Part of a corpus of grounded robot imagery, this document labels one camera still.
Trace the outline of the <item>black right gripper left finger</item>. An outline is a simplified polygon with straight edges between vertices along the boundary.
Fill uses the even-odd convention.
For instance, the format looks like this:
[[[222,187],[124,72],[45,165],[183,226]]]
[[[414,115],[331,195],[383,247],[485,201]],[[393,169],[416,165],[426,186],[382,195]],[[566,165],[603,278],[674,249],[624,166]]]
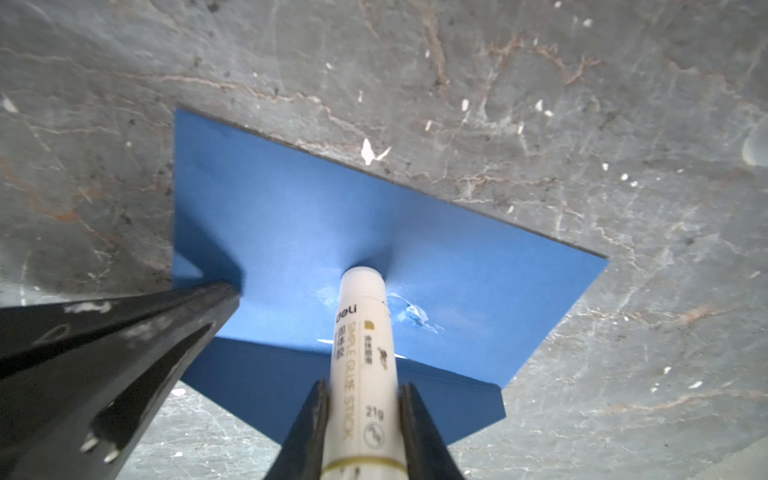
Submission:
[[[113,479],[233,315],[228,283],[1,312],[1,475]]]

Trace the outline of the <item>blue envelope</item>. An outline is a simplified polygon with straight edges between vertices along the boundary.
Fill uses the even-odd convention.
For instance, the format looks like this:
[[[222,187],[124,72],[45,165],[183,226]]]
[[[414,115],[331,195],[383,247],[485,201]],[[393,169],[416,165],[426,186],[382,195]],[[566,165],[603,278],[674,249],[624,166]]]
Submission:
[[[352,346],[417,387],[445,442],[501,421],[503,389],[609,263],[184,109],[173,200],[173,285],[240,297],[183,379],[276,442]]]

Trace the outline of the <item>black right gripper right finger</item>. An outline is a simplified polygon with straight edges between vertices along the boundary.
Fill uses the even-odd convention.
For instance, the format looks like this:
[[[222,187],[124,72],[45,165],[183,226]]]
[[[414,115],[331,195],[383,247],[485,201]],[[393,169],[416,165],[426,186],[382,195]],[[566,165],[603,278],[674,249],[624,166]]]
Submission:
[[[399,390],[401,429],[410,480],[464,480],[417,387]]]

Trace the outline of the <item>white glue stick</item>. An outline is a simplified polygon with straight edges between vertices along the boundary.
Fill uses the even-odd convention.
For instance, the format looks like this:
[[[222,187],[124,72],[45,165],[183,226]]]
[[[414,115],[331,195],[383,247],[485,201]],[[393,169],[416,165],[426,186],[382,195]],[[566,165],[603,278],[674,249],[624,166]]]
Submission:
[[[334,323],[322,479],[406,479],[391,314],[381,274],[347,270]]]

